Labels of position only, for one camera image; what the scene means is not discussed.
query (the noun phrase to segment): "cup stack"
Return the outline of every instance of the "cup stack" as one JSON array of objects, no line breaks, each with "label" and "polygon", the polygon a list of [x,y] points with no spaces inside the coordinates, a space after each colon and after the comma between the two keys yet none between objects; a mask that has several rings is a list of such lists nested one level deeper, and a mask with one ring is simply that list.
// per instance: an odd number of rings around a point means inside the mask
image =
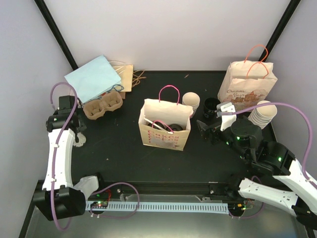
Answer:
[{"label": "cup stack", "polygon": [[[260,101],[258,102],[258,105],[263,103],[270,103],[270,101]],[[254,125],[258,125],[261,129],[263,129],[272,121],[276,114],[277,108],[275,105],[263,106],[255,108],[249,115],[248,119]]]},{"label": "cup stack", "polygon": [[183,105],[188,105],[193,108],[193,114],[190,115],[190,118],[192,118],[199,107],[200,97],[196,93],[185,93],[183,96]]}]

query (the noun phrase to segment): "metal floor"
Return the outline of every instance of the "metal floor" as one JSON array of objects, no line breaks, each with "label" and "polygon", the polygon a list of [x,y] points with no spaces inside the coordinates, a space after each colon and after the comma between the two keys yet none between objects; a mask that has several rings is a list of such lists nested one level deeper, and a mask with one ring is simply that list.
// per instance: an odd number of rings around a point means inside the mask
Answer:
[{"label": "metal floor", "polygon": [[[246,211],[255,213],[257,207]],[[125,212],[107,212],[125,215]],[[256,218],[237,220],[212,213],[138,212],[126,220],[74,217],[66,232],[56,229],[35,209],[26,238],[306,238],[305,228],[292,216],[271,206]]]}]

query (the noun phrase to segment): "black frame pole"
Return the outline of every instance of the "black frame pole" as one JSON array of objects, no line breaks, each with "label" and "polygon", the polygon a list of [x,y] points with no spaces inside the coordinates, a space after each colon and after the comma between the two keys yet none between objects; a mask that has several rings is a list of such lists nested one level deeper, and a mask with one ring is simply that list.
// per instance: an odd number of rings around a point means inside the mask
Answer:
[{"label": "black frame pole", "polygon": [[[297,8],[298,4],[301,2],[301,0],[291,0],[286,8],[286,10],[284,11],[280,21],[278,22],[271,38],[269,39],[266,48],[268,51],[268,55],[271,53],[271,51],[273,50],[273,47],[275,46],[278,38],[281,36],[285,26],[287,25],[289,19],[291,19],[295,9]],[[266,50],[263,51],[262,55],[259,58],[259,61],[261,59],[263,59],[266,55]]]},{"label": "black frame pole", "polygon": [[34,0],[36,5],[38,6],[39,10],[41,11],[46,23],[50,27],[53,35],[55,36],[55,39],[57,40],[61,50],[63,51],[64,55],[66,56],[70,66],[72,67],[73,70],[78,69],[78,65],[71,54],[61,32],[59,31],[48,7],[46,6],[44,0]]}]

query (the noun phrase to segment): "pink bag handle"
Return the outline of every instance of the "pink bag handle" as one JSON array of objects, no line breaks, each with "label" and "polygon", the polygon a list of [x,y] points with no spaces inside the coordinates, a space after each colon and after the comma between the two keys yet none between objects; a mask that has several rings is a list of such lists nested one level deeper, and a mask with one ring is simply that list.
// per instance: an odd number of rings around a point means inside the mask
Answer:
[{"label": "pink bag handle", "polygon": [[[166,125],[166,124],[165,124],[164,122],[162,122],[161,120],[155,120],[155,121],[152,123],[152,128],[153,128],[155,122],[160,122],[160,123],[162,123],[163,125]],[[174,133],[174,131],[172,130],[172,128],[170,128],[168,125],[166,125],[166,127],[167,127],[168,129],[170,129],[171,132]]]},{"label": "pink bag handle", "polygon": [[160,92],[159,92],[159,94],[158,94],[158,102],[160,102],[160,93],[162,92],[162,90],[163,90],[164,88],[168,88],[168,87],[175,88],[176,91],[178,92],[178,99],[177,99],[177,105],[178,105],[178,103],[179,103],[179,98],[180,98],[180,93],[179,93],[178,88],[176,88],[176,87],[173,86],[173,85],[166,85],[165,87],[163,87],[163,88],[160,90]]},{"label": "pink bag handle", "polygon": [[266,67],[262,62],[255,62],[255,63],[249,68],[249,71],[247,72],[246,79],[248,79],[248,75],[249,75],[249,72],[250,72],[251,68],[252,68],[255,64],[257,64],[257,63],[262,64],[262,65],[264,66],[264,68],[266,69],[267,74],[266,74],[263,78],[265,78],[266,76],[268,76],[268,69],[267,69],[267,67]]},{"label": "pink bag handle", "polygon": [[247,61],[247,59],[248,59],[249,55],[251,54],[251,52],[253,51],[253,49],[256,47],[259,47],[259,46],[263,47],[266,50],[266,55],[264,56],[264,58],[260,62],[262,62],[263,60],[266,59],[266,57],[268,56],[267,48],[264,45],[259,44],[259,45],[253,46],[252,49],[250,49],[250,51],[248,52],[248,54],[246,56],[246,59],[244,60],[244,63]]}]

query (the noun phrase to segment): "brown paper bag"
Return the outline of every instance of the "brown paper bag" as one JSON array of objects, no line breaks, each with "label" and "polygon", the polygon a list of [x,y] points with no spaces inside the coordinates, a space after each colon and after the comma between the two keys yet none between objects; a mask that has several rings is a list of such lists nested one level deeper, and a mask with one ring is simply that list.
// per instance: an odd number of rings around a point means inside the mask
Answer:
[{"label": "brown paper bag", "polygon": [[[144,105],[141,108],[139,128],[142,142],[148,146],[182,151],[190,133],[189,116],[193,113],[193,108],[179,104],[179,91],[177,103],[161,101],[161,91],[159,92],[158,100],[145,99]],[[184,130],[168,133],[168,131],[155,129],[147,125],[148,122],[144,119],[145,117],[151,121],[160,120],[166,125],[178,124]]]},{"label": "brown paper bag", "polygon": [[244,61],[233,62],[229,65],[218,93],[218,99],[232,102],[237,111],[256,105],[264,100],[271,91],[277,78],[273,74],[273,63],[247,60],[254,46]]}]

